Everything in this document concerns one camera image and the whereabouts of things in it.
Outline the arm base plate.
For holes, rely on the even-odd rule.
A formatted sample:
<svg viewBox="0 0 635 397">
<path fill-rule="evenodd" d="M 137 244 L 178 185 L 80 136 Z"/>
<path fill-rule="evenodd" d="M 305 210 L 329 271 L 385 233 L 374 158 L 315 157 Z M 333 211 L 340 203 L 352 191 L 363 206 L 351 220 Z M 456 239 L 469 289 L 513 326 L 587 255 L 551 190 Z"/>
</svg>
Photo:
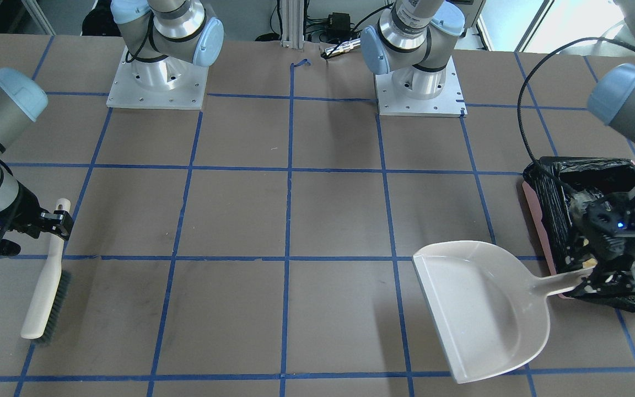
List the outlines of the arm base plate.
<svg viewBox="0 0 635 397">
<path fill-rule="evenodd" d="M 109 108 L 201 110 L 209 68 L 168 57 L 156 63 L 130 61 L 123 49 L 109 89 Z"/>
<path fill-rule="evenodd" d="M 410 66 L 377 75 L 374 80 L 381 116 L 468 115 L 452 57 L 440 71 L 431 73 Z"/>
</svg>

